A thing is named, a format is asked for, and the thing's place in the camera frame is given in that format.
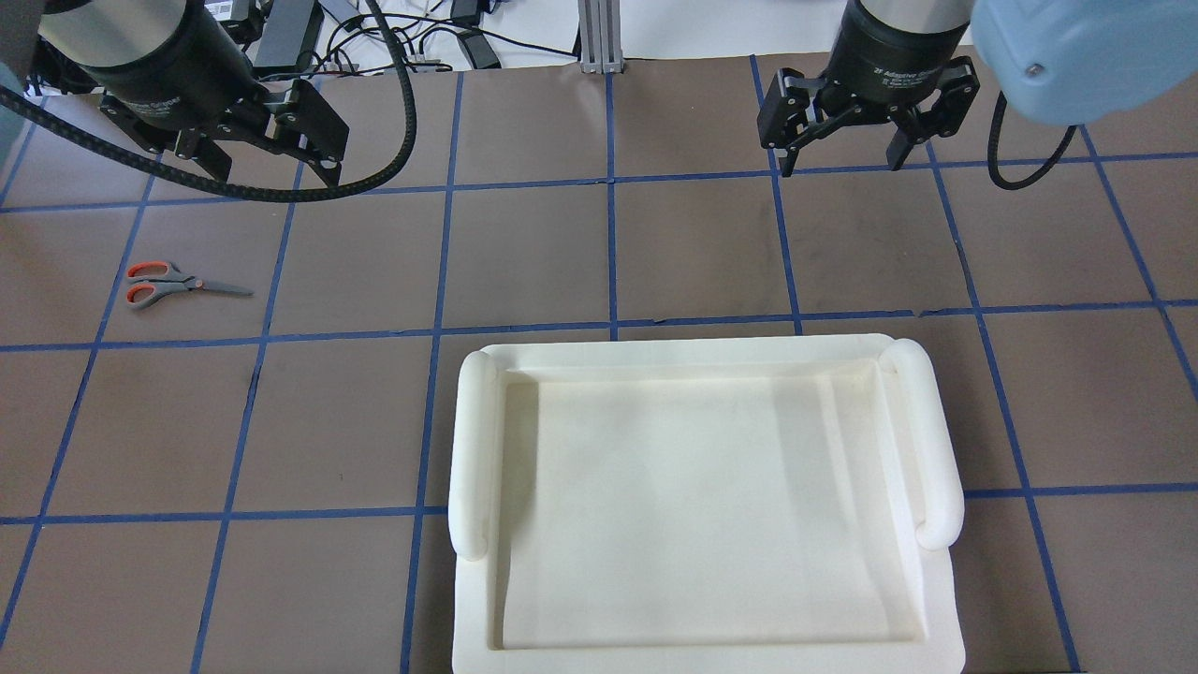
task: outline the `cable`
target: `cable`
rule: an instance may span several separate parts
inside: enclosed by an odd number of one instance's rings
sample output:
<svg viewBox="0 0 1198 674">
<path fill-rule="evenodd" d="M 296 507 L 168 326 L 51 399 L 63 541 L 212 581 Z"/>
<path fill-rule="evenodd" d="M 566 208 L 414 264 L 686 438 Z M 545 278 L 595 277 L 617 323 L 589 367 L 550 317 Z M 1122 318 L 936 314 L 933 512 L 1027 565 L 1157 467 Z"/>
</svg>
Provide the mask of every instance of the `cable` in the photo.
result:
<svg viewBox="0 0 1198 674">
<path fill-rule="evenodd" d="M 370 8 L 370 14 L 374 17 L 375 22 L 382 26 L 387 26 L 387 19 L 383 16 L 382 10 L 379 8 L 377 0 L 365 0 L 365 2 Z M 400 47 L 399 40 L 395 35 L 391 32 L 391 30 L 385 30 L 383 40 L 387 43 L 387 50 L 391 53 L 393 62 L 404 63 L 403 48 Z M 328 199 L 339 199 L 341 196 L 361 194 L 368 189 L 374 189 L 375 187 L 383 184 L 394 177 L 395 174 L 404 168 L 404 164 L 407 163 L 409 157 L 412 156 L 412 147 L 416 145 L 416 99 L 412 97 L 412 83 L 407 75 L 407 68 L 395 68 L 395 74 L 399 77 L 400 92 L 404 98 L 404 122 L 407 127 L 404 132 L 404 141 L 400 145 L 399 151 L 395 153 L 395 157 L 391 160 L 391 163 L 374 175 L 338 187 L 321 187 L 315 189 L 268 189 L 265 187 L 250 187 L 247 184 L 231 184 L 202 177 L 195 175 L 194 172 L 180 170 L 167 164 L 161 164 L 155 159 L 131 152 L 125 147 L 114 145 L 103 138 L 92 135 L 77 126 L 66 122 L 62 119 L 32 104 L 25 99 L 23 95 L 5 86 L 0 86 L 0 104 L 32 121 L 34 123 L 46 127 L 50 133 L 60 135 L 79 145 L 80 147 L 91 150 L 97 154 L 120 162 L 129 168 L 149 172 L 156 177 L 161 177 L 170 182 L 177 182 L 184 187 L 192 187 L 193 189 L 200 189 L 202 192 L 219 194 L 222 196 L 234 196 L 252 201 L 325 201 Z"/>
<path fill-rule="evenodd" d="M 420 34 L 420 44 L 419 44 L 420 54 L 428 54 L 428 51 L 424 50 L 424 44 L 430 35 L 436 35 L 438 32 L 448 32 L 449 35 L 456 37 L 458 40 L 461 40 L 461 36 L 458 35 L 456 30 L 444 25 L 435 25 Z"/>
<path fill-rule="evenodd" d="M 1003 133 L 1003 116 L 1006 114 L 1006 95 L 1002 91 L 998 92 L 998 101 L 994 102 L 994 116 L 990 121 L 990 142 L 986 145 L 986 168 L 990 169 L 990 178 L 994 184 L 1002 187 L 1003 189 L 1023 189 L 1029 184 L 1034 184 L 1041 177 L 1052 170 L 1052 166 L 1057 165 L 1060 157 L 1069 148 L 1069 144 L 1073 140 L 1073 132 L 1077 130 L 1076 126 L 1071 126 L 1065 129 L 1065 136 L 1061 138 L 1060 145 L 1057 145 L 1057 150 L 1051 157 L 1036 169 L 1035 172 L 1024 177 L 1023 180 L 1010 181 L 1003 177 L 998 169 L 998 138 Z"/>
<path fill-rule="evenodd" d="M 367 36 L 370 40 L 374 40 L 375 42 L 382 42 L 383 38 L 382 37 L 377 37 L 377 35 L 382 34 L 382 30 L 379 26 L 363 28 L 361 25 L 362 22 L 365 18 L 367 18 L 365 16 L 350 17 L 350 18 L 345 19 L 344 22 L 341 22 L 341 23 L 337 24 L 335 26 L 333 26 L 332 32 L 328 34 L 328 40 L 325 41 L 325 55 L 320 56 L 317 59 L 317 61 L 311 66 L 311 69 L 319 71 L 321 67 L 323 67 L 326 63 L 328 63 L 329 59 L 333 59 L 334 61 L 337 61 L 337 53 L 338 51 L 340 51 L 345 56 L 346 61 L 352 61 L 352 59 L 350 57 L 349 53 L 345 50 L 345 47 L 350 42 L 357 40 L 358 37 Z M 337 34 L 340 32 L 345 26 L 355 24 L 355 23 L 358 24 L 358 28 L 355 29 L 355 30 L 352 30 L 352 31 L 350 31 L 349 35 L 346 35 L 340 42 L 338 42 L 334 45 L 333 44 L 333 40 L 337 38 Z M 404 26 L 393 26 L 393 28 L 391 28 L 391 30 L 392 30 L 392 32 L 398 32 L 399 35 L 404 36 L 404 40 L 400 40 L 400 44 L 405 45 L 405 43 L 406 43 L 406 45 L 404 47 L 404 55 L 405 56 L 409 55 L 410 53 L 411 54 L 416 53 L 416 47 L 413 44 L 413 40 L 407 35 L 407 32 L 405 32 L 405 28 Z M 338 68 L 340 68 L 341 67 L 340 62 L 337 62 L 337 66 L 338 66 Z"/>
<path fill-rule="evenodd" d="M 403 13 L 395 13 L 395 12 L 388 12 L 388 13 L 386 13 L 383 16 L 387 17 L 387 18 L 394 18 L 394 19 L 420 19 L 422 18 L 422 17 L 418 17 L 416 14 L 403 14 Z M 423 17 L 423 20 L 426 22 L 426 23 L 437 24 L 437 25 L 446 25 L 446 26 L 456 26 L 458 25 L 458 24 L 453 23 L 450 19 L 435 19 L 432 17 Z M 472 28 L 471 30 L 477 30 L 478 32 L 482 32 L 483 35 L 486 35 L 488 37 L 494 37 L 494 38 L 500 40 L 502 42 L 507 42 L 509 44 L 515 44 L 516 47 L 525 47 L 526 49 L 537 49 L 537 50 L 540 50 L 540 51 L 547 51 L 550 54 L 558 54 L 561 56 L 569 56 L 571 59 L 577 59 L 577 56 L 575 56 L 573 51 L 565 51 L 565 50 L 562 50 L 562 49 L 555 49 L 552 47 L 545 47 L 544 44 L 533 44 L 531 42 L 521 42 L 521 41 L 515 40 L 513 37 L 508 37 L 506 35 L 500 35 L 497 32 L 492 32 L 490 30 L 485 30 L 485 29 L 477 28 L 477 26 Z"/>
<path fill-rule="evenodd" d="M 411 37 L 409 37 L 407 31 L 412 30 L 413 28 L 416 28 L 416 26 L 420 25 L 422 23 L 424 23 L 424 19 L 431 18 L 432 12 L 436 12 L 437 10 L 440 10 L 441 6 L 444 5 L 444 4 L 446 4 L 446 0 L 437 0 L 436 5 L 432 5 L 431 7 L 429 7 L 428 2 L 425 2 L 424 16 L 423 17 L 419 17 L 417 20 L 415 20 L 415 22 L 412 22 L 412 23 L 410 23 L 407 25 L 392 26 L 391 30 L 392 31 L 398 31 L 400 35 L 403 35 L 405 37 L 405 40 L 407 41 L 409 47 L 412 47 L 413 40 Z M 338 32 L 340 32 L 341 30 L 345 30 L 350 25 L 355 25 L 355 24 L 358 25 L 358 28 L 352 31 L 352 36 L 353 37 L 359 37 L 362 35 L 367 35 L 367 36 L 370 37 L 370 40 L 374 40 L 375 42 L 382 42 L 381 37 L 376 37 L 374 35 L 376 32 L 380 32 L 377 26 L 371 26 L 369 29 L 362 28 L 362 22 L 364 22 L 367 18 L 373 18 L 373 17 L 370 17 L 369 14 L 358 14 L 358 16 L 355 16 L 355 17 L 350 17 L 350 18 L 345 19 L 344 22 L 340 22 L 335 26 L 333 26 L 333 30 L 328 34 L 328 40 L 325 42 L 325 55 L 326 56 L 325 56 L 325 59 L 322 61 L 317 62 L 316 67 L 319 68 L 323 62 L 327 61 L 328 55 L 335 51 L 335 49 L 333 47 L 333 40 L 337 38 L 337 34 Z M 346 44 L 346 42 L 349 42 L 349 40 L 343 40 L 340 43 L 338 43 L 338 48 L 344 48 L 345 44 Z"/>
</svg>

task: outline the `grid line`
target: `grid line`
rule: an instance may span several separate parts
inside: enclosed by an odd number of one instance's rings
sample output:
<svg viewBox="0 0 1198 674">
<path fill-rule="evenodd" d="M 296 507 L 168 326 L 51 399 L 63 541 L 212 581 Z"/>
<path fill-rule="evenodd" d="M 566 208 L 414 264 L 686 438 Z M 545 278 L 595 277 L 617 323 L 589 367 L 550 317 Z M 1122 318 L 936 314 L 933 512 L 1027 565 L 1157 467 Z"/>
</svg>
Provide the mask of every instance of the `grid line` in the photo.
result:
<svg viewBox="0 0 1198 674">
<path fill-rule="evenodd" d="M 296 166 L 295 178 L 291 182 L 292 189 L 300 188 L 303 178 L 303 164 Z M 234 451 L 232 467 L 229 470 L 229 487 L 225 492 L 224 511 L 220 517 L 220 530 L 217 533 L 216 551 L 212 553 L 212 569 L 208 573 L 207 588 L 204 591 L 204 608 L 200 612 L 200 624 L 195 631 L 195 648 L 192 651 L 192 674 L 199 674 L 200 662 L 204 658 L 204 645 L 208 636 L 208 624 L 212 618 L 212 605 L 216 601 L 217 584 L 220 578 L 220 567 L 224 563 L 225 544 L 229 540 L 229 523 L 232 521 L 232 506 L 237 498 L 237 481 L 241 478 L 241 463 L 246 456 L 246 442 L 249 438 L 249 425 L 254 415 L 254 402 L 258 400 L 258 385 L 262 375 L 262 365 L 266 363 L 266 340 L 271 333 L 271 320 L 274 315 L 274 299 L 279 292 L 279 279 L 283 275 L 283 262 L 288 253 L 288 241 L 291 236 L 291 224 L 295 220 L 296 204 L 288 204 L 288 214 L 283 220 L 283 233 L 279 237 L 279 250 L 274 259 L 274 273 L 271 277 L 271 291 L 266 297 L 266 310 L 262 315 L 262 330 L 258 345 L 258 356 L 254 359 L 254 374 L 249 378 L 249 388 L 246 391 L 246 407 L 241 417 L 241 429 L 237 432 L 237 447 Z"/>
<path fill-rule="evenodd" d="M 1198 482 L 1131 482 L 1125 485 L 1061 485 L 1058 487 L 1021 487 L 966 490 L 966 500 L 986 499 L 1025 499 L 1029 494 L 1045 497 L 1102 497 L 1121 494 L 1186 494 L 1198 493 Z M 447 506 L 385 506 L 385 508 L 345 508 L 311 510 L 243 510 L 229 514 L 234 522 L 261 522 L 272 520 L 356 520 L 370 517 L 415 517 L 443 516 Z M 129 524 L 139 522 L 219 522 L 225 517 L 223 511 L 216 512 L 123 512 L 96 515 L 47 515 L 0 517 L 0 527 L 28 527 L 41 523 L 42 527 L 63 524 Z"/>
<path fill-rule="evenodd" d="M 994 384 L 994 394 L 998 397 L 999 412 L 1003 415 L 1003 425 L 1006 427 L 1006 438 L 1011 445 L 1011 457 L 1015 460 L 1015 469 L 1019 476 L 1019 487 L 1023 492 L 1023 502 L 1028 509 L 1028 520 L 1031 524 L 1031 534 L 1035 536 L 1036 549 L 1040 553 L 1040 565 L 1043 567 L 1045 582 L 1048 587 L 1048 596 L 1052 601 L 1053 613 L 1057 617 L 1057 627 L 1060 631 L 1061 645 L 1065 648 L 1065 656 L 1069 660 L 1071 672 L 1079 672 L 1077 649 L 1073 644 L 1073 634 L 1069 627 L 1069 618 L 1065 614 L 1065 605 L 1057 587 L 1057 572 L 1053 569 L 1052 557 L 1048 552 L 1048 542 L 1045 539 L 1043 527 L 1040 523 L 1040 511 L 1036 508 L 1035 496 L 1031 493 L 1031 482 L 1028 478 L 1027 466 L 1023 463 L 1023 449 L 1015 430 L 1015 419 L 1011 415 L 1010 402 L 1006 397 L 1006 389 L 1003 385 L 1003 376 L 998 369 L 998 358 L 994 356 L 994 346 L 990 340 L 990 329 L 986 326 L 986 316 L 981 311 L 981 302 L 978 299 L 978 285 L 974 283 L 973 273 L 969 269 L 969 259 L 966 255 L 964 243 L 957 229 L 956 217 L 952 213 L 952 204 L 949 200 L 949 192 L 944 184 L 944 176 L 936 160 L 936 148 L 932 142 L 926 144 L 927 158 L 932 164 L 932 176 L 936 178 L 936 189 L 944 207 L 944 218 L 952 236 L 952 242 L 957 248 L 957 257 L 961 260 L 961 271 L 964 274 L 966 289 L 969 292 L 969 303 L 974 309 L 974 318 L 978 322 L 978 333 L 981 336 L 982 350 L 986 353 L 986 362 L 990 368 L 990 376 Z"/>
<path fill-rule="evenodd" d="M 1198 298 L 1191 299 L 1162 299 L 1164 306 L 1198 306 Z M 1152 300 L 1130 302 L 1089 302 L 1073 304 L 1012 304 L 1012 305 L 981 305 L 973 306 L 948 306 L 940 309 L 863 309 L 852 311 L 800 311 L 799 317 L 807 320 L 859 320 L 872 317 L 936 317 L 949 315 L 973 315 L 976 311 L 984 315 L 1011 314 L 1011 312 L 1059 312 L 1059 311 L 1100 311 L 1100 310 L 1124 310 L 1124 309 L 1154 309 L 1157 306 Z M 746 315 L 708 315 L 708 316 L 679 316 L 666 318 L 621 318 L 619 327 L 652 327 L 659 324 L 724 324 L 730 322 L 783 322 L 792 321 L 792 314 L 746 314 Z M 561 332 L 567 329 L 605 329 L 611 326 L 611 321 L 573 321 L 573 322 L 530 322 L 512 324 L 477 324 L 464 327 L 436 328 L 411 328 L 411 329 L 365 329 L 345 332 L 309 332 L 309 333 L 285 333 L 268 334 L 266 336 L 228 336 L 220 340 L 151 340 L 145 342 L 101 342 L 98 346 L 91 342 L 65 342 L 50 345 L 8 345 L 0 346 L 0 354 L 5 353 L 32 353 L 32 352 L 86 352 L 97 347 L 101 352 L 127 351 L 127 350 L 200 350 L 211 347 L 244 347 L 278 342 L 327 342 L 333 340 L 394 340 L 406 339 L 406 336 L 432 336 L 448 334 L 508 334 L 524 332 Z"/>
<path fill-rule="evenodd" d="M 1114 211 L 1115 219 L 1119 220 L 1119 229 L 1123 230 L 1124 238 L 1127 239 L 1127 248 L 1131 249 L 1132 256 L 1136 259 L 1136 266 L 1139 268 L 1139 275 L 1144 279 L 1144 286 L 1148 289 L 1148 295 L 1152 298 L 1152 304 L 1156 310 L 1161 314 L 1161 320 L 1164 322 L 1164 329 L 1169 334 L 1169 342 L 1173 345 L 1173 351 L 1178 357 L 1178 363 L 1181 365 L 1181 371 L 1186 376 L 1186 381 L 1190 383 L 1190 393 L 1193 395 L 1194 400 L 1198 400 L 1198 377 L 1194 377 L 1193 368 L 1190 365 L 1190 359 L 1186 357 L 1186 351 L 1181 347 L 1181 340 L 1178 336 L 1178 330 L 1173 326 L 1173 318 L 1169 317 L 1169 311 L 1166 309 L 1164 302 L 1161 300 L 1161 293 L 1156 287 L 1156 281 L 1152 280 L 1152 274 L 1148 271 L 1148 262 L 1144 260 L 1144 254 L 1139 249 L 1139 244 L 1136 243 L 1136 236 L 1131 231 L 1131 225 L 1127 224 L 1127 217 L 1124 214 L 1123 206 L 1119 205 L 1119 198 L 1115 196 L 1115 189 L 1111 184 L 1111 178 L 1107 177 L 1107 170 L 1102 166 L 1102 159 L 1099 157 L 1099 150 L 1094 145 L 1094 139 L 1090 138 L 1090 130 L 1083 125 L 1081 127 L 1082 139 L 1085 140 L 1085 147 L 1090 151 L 1090 158 L 1094 160 L 1094 168 L 1099 171 L 1099 180 L 1102 181 L 1102 189 L 1107 193 L 1107 199 L 1111 201 L 1111 210 Z"/>
<path fill-rule="evenodd" d="M 407 599 L 404 607 L 404 632 L 399 645 L 399 672 L 406 674 L 412 656 L 416 630 L 416 601 L 420 572 L 420 544 L 424 535 L 424 500 L 429 484 L 429 454 L 432 445 L 432 411 L 437 397 L 437 366 L 441 358 L 441 326 L 444 318 L 446 279 L 449 274 L 449 237 L 453 225 L 454 178 L 458 171 L 458 138 L 461 130 L 461 98 L 465 77 L 458 73 L 453 103 L 453 127 L 449 135 L 449 168 L 446 171 L 446 202 L 441 223 L 441 265 L 437 269 L 437 300 L 432 317 L 432 346 L 429 353 L 429 382 L 424 396 L 424 430 L 420 436 L 420 468 L 416 481 L 416 515 L 412 518 L 412 549 L 407 566 Z"/>
<path fill-rule="evenodd" d="M 157 159 L 161 160 L 162 154 L 159 154 Z M 13 165 L 13 175 L 16 175 L 18 168 L 18 165 Z M 99 344 L 104 340 L 104 330 L 108 329 L 108 320 L 113 314 L 113 305 L 116 303 L 116 297 L 120 295 L 121 277 L 123 275 L 125 267 L 129 262 L 129 255 L 133 253 L 133 241 L 137 238 L 138 230 L 141 227 L 141 218 L 145 214 L 145 205 L 150 199 L 150 189 L 152 187 L 153 176 L 149 176 L 146 178 L 146 186 L 141 192 L 140 206 L 138 206 L 137 214 L 133 217 L 133 224 L 129 225 L 129 233 L 125 238 L 125 248 L 121 250 L 121 260 L 116 265 L 116 273 L 113 275 L 113 283 L 108 290 L 108 300 L 104 303 L 104 311 L 101 315 L 99 324 L 96 327 L 96 339 L 92 340 L 90 353 L 87 354 L 87 365 L 84 368 L 83 376 L 79 379 L 79 389 L 75 391 L 74 402 L 71 403 L 71 413 L 67 415 L 66 427 L 62 430 L 62 439 L 59 442 L 59 449 L 54 456 L 54 464 L 50 468 L 50 475 L 47 480 L 46 490 L 42 492 L 42 503 L 41 506 L 38 506 L 37 517 L 32 522 L 29 542 L 25 545 L 25 553 L 22 557 L 20 566 L 17 570 L 17 578 L 13 581 L 12 591 L 8 595 L 8 602 L 5 606 L 4 618 L 0 619 L 0 648 L 4 646 L 4 642 L 8 637 L 8 627 L 12 625 L 12 617 L 17 611 L 17 602 L 20 600 L 20 590 L 25 584 L 25 577 L 29 573 L 29 565 L 34 559 L 34 549 L 37 547 L 37 540 L 42 533 L 42 521 L 47 517 L 50 510 L 50 499 L 54 498 L 54 488 L 58 486 L 59 475 L 61 475 L 62 472 L 62 463 L 66 461 L 67 449 L 71 445 L 71 437 L 74 435 L 75 423 L 79 420 L 79 411 L 83 407 L 83 400 L 87 393 L 87 383 L 91 381 L 91 374 L 96 368 L 96 359 L 99 356 Z"/>
<path fill-rule="evenodd" d="M 1156 159 L 1193 159 L 1198 158 L 1198 152 L 1157 152 L 1157 153 L 1144 153 L 1144 154 L 1097 154 L 1091 157 L 1063 157 L 1060 163 L 1065 164 L 1084 164 L 1084 163 L 1120 163 L 1120 162 L 1143 162 L 1143 160 L 1156 160 Z M 1042 163 L 1041 159 L 1002 159 L 998 162 L 999 165 L 1034 165 Z M 8 175 L 8 181 L 12 181 L 13 176 L 17 174 L 19 168 L 19 162 L 14 163 L 12 172 Z M 963 162 L 944 162 L 938 164 L 939 170 L 955 170 L 963 168 L 982 168 L 986 165 L 985 160 L 963 160 Z M 903 165 L 903 170 L 931 170 L 932 165 L 930 163 L 907 163 Z M 840 166 L 809 166 L 809 168 L 797 168 L 794 169 L 795 175 L 821 175 L 821 174 L 840 174 L 840 172 L 884 172 L 889 171 L 890 166 L 885 164 L 857 164 L 857 165 L 840 165 Z M 601 184 L 609 181 L 615 181 L 616 183 L 624 182 L 672 182 L 672 181 L 688 181 L 688 180 L 728 180 L 737 177 L 767 177 L 773 175 L 772 169 L 761 170 L 736 170 L 736 171 L 713 171 L 713 172 L 679 172 L 679 174 L 661 174 L 661 175 L 613 175 L 607 176 L 595 176 L 585 178 L 569 178 L 569 180 L 532 180 L 532 181 L 515 181 L 515 182 L 479 182 L 479 183 L 465 183 L 455 184 L 454 189 L 459 192 L 466 190 L 486 190 L 486 189 L 519 189 L 525 187 L 570 187 L 580 184 Z M 420 192 L 444 192 L 446 186 L 443 184 L 425 184 L 415 187 L 376 187 L 365 192 L 367 195 L 374 194 L 410 194 Z M 159 206 L 188 206 L 195 204 L 219 204 L 226 201 L 236 201 L 236 199 L 230 196 L 195 196 L 195 198 L 183 198 L 183 199 L 155 199 L 146 202 L 149 207 Z M 101 208 L 128 208 L 138 207 L 141 204 L 139 201 L 104 201 L 104 202 L 89 202 L 89 204 L 46 204 L 36 206 L 2 206 L 0 207 L 0 213 L 31 213 L 31 212 L 60 212 L 60 211 L 87 211 L 87 210 L 101 210 Z"/>
<path fill-rule="evenodd" d="M 762 91 L 761 69 L 757 67 L 757 55 L 749 55 L 749 67 L 752 71 L 752 87 L 757 93 L 757 105 L 766 102 L 766 93 Z M 799 308 L 799 289 L 794 281 L 794 263 L 791 259 L 791 237 L 786 231 L 786 210 L 782 207 L 781 171 L 778 168 L 778 157 L 773 151 L 767 150 L 769 159 L 769 183 L 774 193 L 774 215 L 778 218 L 778 239 L 782 247 L 782 273 L 786 275 L 786 295 L 791 302 L 791 317 L 794 321 L 794 333 L 803 334 L 803 314 Z"/>
<path fill-rule="evenodd" d="M 619 341 L 618 285 L 616 277 L 616 91 L 612 73 L 604 73 L 604 120 L 607 127 L 607 317 L 610 336 Z"/>
</svg>

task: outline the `light blue robot arm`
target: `light blue robot arm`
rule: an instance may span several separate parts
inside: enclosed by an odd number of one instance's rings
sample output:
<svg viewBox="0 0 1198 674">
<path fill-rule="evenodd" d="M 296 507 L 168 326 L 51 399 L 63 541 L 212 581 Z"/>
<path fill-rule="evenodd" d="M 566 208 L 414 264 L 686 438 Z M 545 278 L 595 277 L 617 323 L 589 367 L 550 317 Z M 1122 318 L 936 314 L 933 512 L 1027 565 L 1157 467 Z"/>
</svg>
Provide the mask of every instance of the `light blue robot arm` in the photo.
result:
<svg viewBox="0 0 1198 674">
<path fill-rule="evenodd" d="M 42 16 L 42 0 L 2 0 L 0 8 L 0 86 L 23 91 L 22 78 L 34 53 L 37 20 Z M 22 120 L 0 108 L 0 165 L 20 133 Z"/>
<path fill-rule="evenodd" d="M 1042 123 L 1136 108 L 1198 69 L 1196 0 L 976 0 L 972 28 L 1011 107 Z"/>
</svg>

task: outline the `white foam tray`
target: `white foam tray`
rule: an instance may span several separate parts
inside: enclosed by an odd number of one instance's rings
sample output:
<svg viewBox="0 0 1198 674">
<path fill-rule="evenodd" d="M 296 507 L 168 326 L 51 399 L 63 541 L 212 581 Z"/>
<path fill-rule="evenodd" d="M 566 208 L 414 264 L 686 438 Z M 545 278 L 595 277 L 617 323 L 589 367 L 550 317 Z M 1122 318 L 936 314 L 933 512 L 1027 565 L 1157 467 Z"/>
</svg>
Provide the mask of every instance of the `white foam tray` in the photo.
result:
<svg viewBox="0 0 1198 674">
<path fill-rule="evenodd" d="M 454 672 L 957 674 L 963 511 L 914 342 L 488 347 L 458 394 Z"/>
</svg>

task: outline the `metal pole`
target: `metal pole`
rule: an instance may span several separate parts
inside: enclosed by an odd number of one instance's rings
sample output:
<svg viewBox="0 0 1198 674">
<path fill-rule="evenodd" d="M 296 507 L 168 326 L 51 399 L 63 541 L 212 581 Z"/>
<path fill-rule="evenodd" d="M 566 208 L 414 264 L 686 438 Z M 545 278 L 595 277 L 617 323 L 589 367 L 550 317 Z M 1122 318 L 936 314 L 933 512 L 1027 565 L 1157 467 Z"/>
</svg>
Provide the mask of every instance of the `metal pole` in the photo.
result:
<svg viewBox="0 0 1198 674">
<path fill-rule="evenodd" d="M 579 0 L 582 72 L 624 72 L 619 47 L 619 0 Z"/>
</svg>

